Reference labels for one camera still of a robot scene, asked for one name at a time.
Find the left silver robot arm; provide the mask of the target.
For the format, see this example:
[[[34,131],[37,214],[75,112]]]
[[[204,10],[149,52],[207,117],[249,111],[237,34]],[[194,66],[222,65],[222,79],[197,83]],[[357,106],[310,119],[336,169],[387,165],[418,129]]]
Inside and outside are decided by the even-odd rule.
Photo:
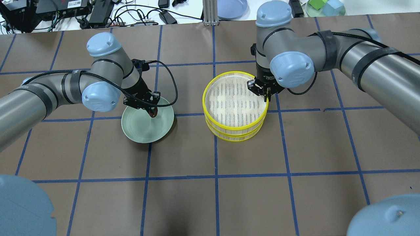
[[[160,93],[151,91],[142,78],[149,62],[130,59],[114,34],[101,32],[86,45],[94,61],[90,70],[55,70],[25,79],[1,98],[0,146],[8,146],[58,107],[83,104],[94,112],[110,112],[120,96],[124,105],[143,109],[154,118]]]

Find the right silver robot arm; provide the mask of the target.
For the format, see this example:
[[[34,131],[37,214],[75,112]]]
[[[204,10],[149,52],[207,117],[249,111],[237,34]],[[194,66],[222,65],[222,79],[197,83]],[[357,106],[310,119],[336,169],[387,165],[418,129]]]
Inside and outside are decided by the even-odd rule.
[[[248,90],[264,101],[284,89],[305,84],[315,74],[340,70],[415,133],[420,133],[419,60],[384,45],[374,29],[317,31],[298,37],[291,26],[292,9],[272,0],[257,10],[257,75]]]

